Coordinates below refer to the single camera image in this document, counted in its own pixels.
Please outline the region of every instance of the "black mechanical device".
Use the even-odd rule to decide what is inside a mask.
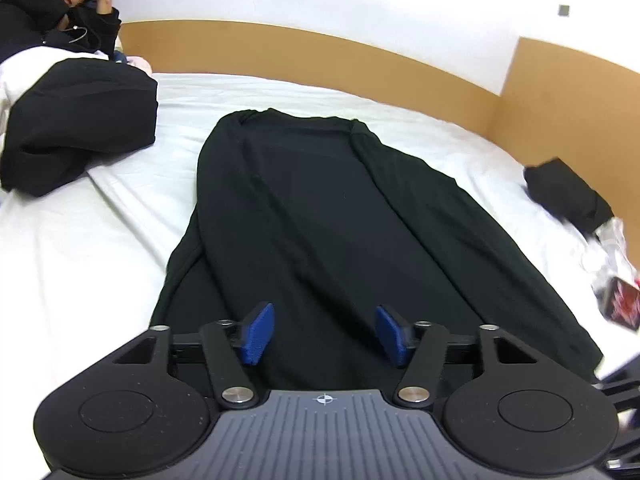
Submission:
[[[263,303],[197,334],[153,326],[55,390],[34,420],[49,480],[640,478],[640,430],[618,424],[640,381],[593,386],[498,326],[456,336],[379,306],[405,368],[392,398],[259,392],[244,367],[274,323]]]

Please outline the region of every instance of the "crosshair logo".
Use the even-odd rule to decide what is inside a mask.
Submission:
[[[335,398],[333,398],[331,395],[321,395],[321,396],[317,396],[316,400],[320,403],[320,404],[328,404],[329,402],[334,402]]]

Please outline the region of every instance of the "metal screw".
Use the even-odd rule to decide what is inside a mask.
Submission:
[[[222,392],[222,398],[225,399],[226,402],[242,404],[243,402],[248,402],[253,399],[254,393],[244,386],[233,386]]]
[[[429,391],[420,386],[406,386],[398,392],[398,397],[405,402],[424,402],[429,398]]]

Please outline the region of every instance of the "black fabric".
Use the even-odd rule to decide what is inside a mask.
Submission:
[[[452,178],[358,121],[276,110],[220,120],[152,324],[196,332],[273,301],[265,388],[379,388],[401,375],[374,336],[387,303],[453,333],[498,324],[578,375],[601,354],[504,230]]]
[[[527,166],[524,179],[532,200],[558,219],[571,222],[583,235],[613,218],[609,204],[559,158]]]
[[[56,63],[11,109],[0,157],[2,187],[42,196],[84,173],[95,155],[152,144],[157,86],[126,64]]]
[[[56,30],[67,14],[69,30]],[[120,19],[117,9],[97,14],[95,3],[70,9],[64,0],[2,0],[0,2],[0,62],[34,46],[72,52],[100,50],[113,57]]]

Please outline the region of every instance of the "white bed sheet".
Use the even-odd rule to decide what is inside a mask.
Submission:
[[[521,165],[490,142],[327,89],[246,76],[156,77],[153,146],[96,164],[41,199],[12,192],[0,206],[0,478],[46,473],[31,430],[38,403],[146,328],[195,204],[200,147],[219,118],[246,108],[367,123],[385,144],[454,177],[500,222],[600,346],[600,375],[640,352],[635,334],[600,316],[580,266],[584,240],[527,197]]]

